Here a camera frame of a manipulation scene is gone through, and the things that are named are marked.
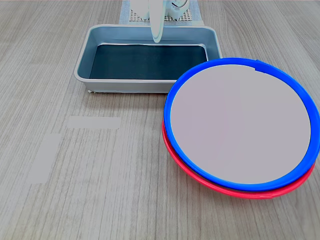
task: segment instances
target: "gray tray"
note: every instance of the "gray tray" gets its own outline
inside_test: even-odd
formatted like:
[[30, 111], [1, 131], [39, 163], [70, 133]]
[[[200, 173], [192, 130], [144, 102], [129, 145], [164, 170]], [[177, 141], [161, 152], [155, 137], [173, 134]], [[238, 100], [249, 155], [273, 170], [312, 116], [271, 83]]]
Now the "gray tray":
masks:
[[164, 26], [156, 44], [149, 26], [101, 24], [89, 29], [74, 76], [95, 93], [168, 93], [185, 71], [221, 57], [207, 26]]

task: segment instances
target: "red ring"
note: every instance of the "red ring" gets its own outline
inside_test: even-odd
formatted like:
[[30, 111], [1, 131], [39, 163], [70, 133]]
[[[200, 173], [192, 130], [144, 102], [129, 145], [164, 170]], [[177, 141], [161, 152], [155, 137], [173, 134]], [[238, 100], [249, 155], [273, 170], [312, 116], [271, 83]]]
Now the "red ring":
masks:
[[173, 147], [170, 144], [170, 141], [167, 137], [167, 132], [165, 129], [165, 123], [162, 121], [162, 136], [165, 143], [166, 148], [168, 149], [171, 157], [174, 159], [174, 161], [182, 168], [183, 171], [185, 171], [190, 177], [192, 177], [194, 180], [196, 180], [198, 183], [215, 190], [216, 192], [219, 192], [221, 194], [229, 195], [236, 198], [242, 198], [242, 199], [272, 199], [276, 197], [280, 197], [282, 195], [288, 194], [292, 192], [293, 190], [300, 187], [311, 175], [312, 171], [315, 168], [315, 163], [312, 165], [312, 167], [298, 180], [292, 182], [291, 184], [270, 190], [270, 191], [263, 191], [263, 192], [243, 192], [243, 191], [237, 191], [232, 190], [230, 188], [225, 188], [223, 186], [217, 185], [212, 183], [211, 181], [206, 180], [205, 178], [199, 176], [197, 173], [195, 173], [193, 170], [191, 170], [178, 156], [178, 154], [175, 152]]

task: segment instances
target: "round plate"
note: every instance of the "round plate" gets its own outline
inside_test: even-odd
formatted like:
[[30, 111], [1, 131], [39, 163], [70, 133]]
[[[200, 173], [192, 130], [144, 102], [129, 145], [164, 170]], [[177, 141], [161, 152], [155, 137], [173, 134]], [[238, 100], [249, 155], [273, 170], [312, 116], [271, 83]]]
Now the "round plate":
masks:
[[164, 124], [193, 171], [239, 191], [296, 181], [320, 149], [311, 97], [292, 77], [258, 60], [222, 58], [187, 71], [167, 96]]
[[152, 37], [155, 43], [159, 43], [162, 38], [164, 30], [166, 6], [168, 1], [166, 0], [149, 0], [149, 18]]
[[225, 188], [223, 186], [214, 184], [204, 178], [202, 178], [200, 175], [192, 171], [178, 156], [178, 154], [175, 152], [173, 147], [171, 146], [169, 139], [167, 137], [165, 124], [162, 122], [162, 136], [164, 140], [164, 144], [166, 148], [168, 149], [171, 157], [174, 159], [174, 161], [179, 165], [180, 168], [182, 168], [183, 171], [185, 171], [190, 177], [192, 177], [194, 180], [196, 180], [198, 183], [206, 186], [207, 188], [210, 188], [216, 192], [219, 192], [221, 194], [229, 195], [236, 198], [242, 198], [242, 199], [273, 199], [276, 197], [280, 197], [282, 195], [288, 194], [292, 192], [293, 190], [300, 187], [311, 175], [312, 171], [315, 168], [315, 163], [311, 166], [311, 168], [298, 180], [292, 182], [291, 184], [270, 190], [270, 191], [263, 191], [263, 192], [244, 192], [244, 191], [237, 191], [229, 188]]

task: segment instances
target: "blue rim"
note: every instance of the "blue rim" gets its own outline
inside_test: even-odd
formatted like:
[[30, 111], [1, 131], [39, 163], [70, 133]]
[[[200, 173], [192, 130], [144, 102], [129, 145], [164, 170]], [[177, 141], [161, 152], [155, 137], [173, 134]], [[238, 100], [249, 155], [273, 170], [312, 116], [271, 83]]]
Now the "blue rim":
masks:
[[[190, 79], [193, 75], [199, 73], [202, 70], [205, 70], [207, 68], [211, 68], [214, 66], [220, 66], [220, 65], [243, 65], [255, 68], [256, 71], [262, 72], [265, 74], [269, 74], [271, 76], [274, 76], [286, 84], [288, 84], [301, 98], [306, 111], [309, 115], [310, 120], [310, 142], [308, 149], [302, 159], [302, 161], [299, 163], [299, 165], [294, 168], [291, 172], [288, 174], [265, 183], [257, 183], [257, 184], [245, 184], [245, 183], [235, 183], [226, 181], [223, 179], [220, 179], [218, 177], [215, 177], [203, 169], [199, 168], [196, 164], [194, 164], [182, 151], [182, 149], [179, 147], [173, 131], [171, 127], [171, 108], [173, 101], [175, 99], [175, 96], [181, 86]], [[284, 187], [300, 177], [302, 177], [315, 163], [317, 156], [319, 154], [320, 150], [320, 117], [319, 112], [317, 110], [317, 107], [309, 94], [306, 92], [306, 90], [297, 82], [295, 81], [291, 76], [286, 74], [285, 72], [281, 71], [280, 69], [271, 66], [267, 63], [264, 63], [259, 60], [253, 60], [253, 59], [246, 59], [246, 58], [220, 58], [215, 59], [211, 61], [207, 61], [204, 63], [201, 63], [190, 70], [188, 70], [186, 73], [184, 73], [173, 85], [170, 92], [167, 95], [167, 99], [164, 105], [164, 126], [165, 131], [168, 136], [168, 139], [173, 147], [173, 149], [176, 151], [176, 153], [179, 155], [179, 157], [196, 173], [201, 175], [202, 177], [206, 178], [207, 180], [214, 182], [216, 184], [219, 184], [221, 186], [239, 190], [239, 191], [248, 191], [248, 192], [263, 192], [263, 191], [269, 191], [273, 189], [278, 189], [281, 187]]]

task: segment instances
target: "wooden table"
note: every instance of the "wooden table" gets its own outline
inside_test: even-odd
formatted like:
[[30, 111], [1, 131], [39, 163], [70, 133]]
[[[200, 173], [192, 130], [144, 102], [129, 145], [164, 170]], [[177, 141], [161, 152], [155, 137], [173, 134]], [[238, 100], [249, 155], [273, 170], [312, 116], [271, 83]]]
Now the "wooden table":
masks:
[[[298, 190], [243, 200], [188, 177], [161, 135], [164, 94], [88, 93], [73, 70], [89, 27], [121, 1], [0, 1], [0, 239], [319, 240], [320, 166]], [[296, 78], [320, 108], [319, 1], [200, 1], [224, 57]], [[70, 116], [120, 117], [115, 129]], [[27, 178], [60, 134], [47, 182]]]

